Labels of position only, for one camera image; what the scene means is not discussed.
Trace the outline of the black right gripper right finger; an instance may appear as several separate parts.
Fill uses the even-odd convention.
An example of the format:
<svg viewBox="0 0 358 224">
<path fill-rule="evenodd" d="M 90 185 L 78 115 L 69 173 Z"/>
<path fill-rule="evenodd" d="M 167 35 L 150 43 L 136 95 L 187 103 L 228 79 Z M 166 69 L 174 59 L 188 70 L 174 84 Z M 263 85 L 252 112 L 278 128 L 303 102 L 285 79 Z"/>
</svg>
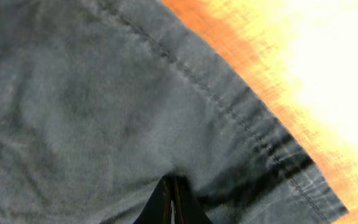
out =
<svg viewBox="0 0 358 224">
<path fill-rule="evenodd" d="M 213 224 L 185 177 L 172 177 L 172 199 L 176 224 Z"/>
</svg>

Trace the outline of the dark blue denim shorts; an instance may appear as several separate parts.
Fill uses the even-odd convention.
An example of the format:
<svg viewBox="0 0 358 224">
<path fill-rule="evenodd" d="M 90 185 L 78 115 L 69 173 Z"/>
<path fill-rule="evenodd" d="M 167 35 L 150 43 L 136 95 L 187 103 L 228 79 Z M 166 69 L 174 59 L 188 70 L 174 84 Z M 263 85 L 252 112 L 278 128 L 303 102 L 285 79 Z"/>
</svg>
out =
<svg viewBox="0 0 358 224">
<path fill-rule="evenodd" d="M 132 223 L 166 174 L 189 180 L 213 223 L 347 213 L 160 1 L 0 1 L 0 223 Z"/>
</svg>

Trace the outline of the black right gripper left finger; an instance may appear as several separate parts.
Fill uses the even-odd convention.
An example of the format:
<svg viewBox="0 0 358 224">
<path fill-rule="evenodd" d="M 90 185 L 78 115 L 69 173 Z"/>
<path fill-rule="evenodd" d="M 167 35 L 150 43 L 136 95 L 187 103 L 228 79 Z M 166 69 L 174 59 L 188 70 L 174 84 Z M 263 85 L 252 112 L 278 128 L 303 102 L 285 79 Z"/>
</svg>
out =
<svg viewBox="0 0 358 224">
<path fill-rule="evenodd" d="M 172 196 L 170 179 L 163 176 L 134 224 L 171 224 Z"/>
</svg>

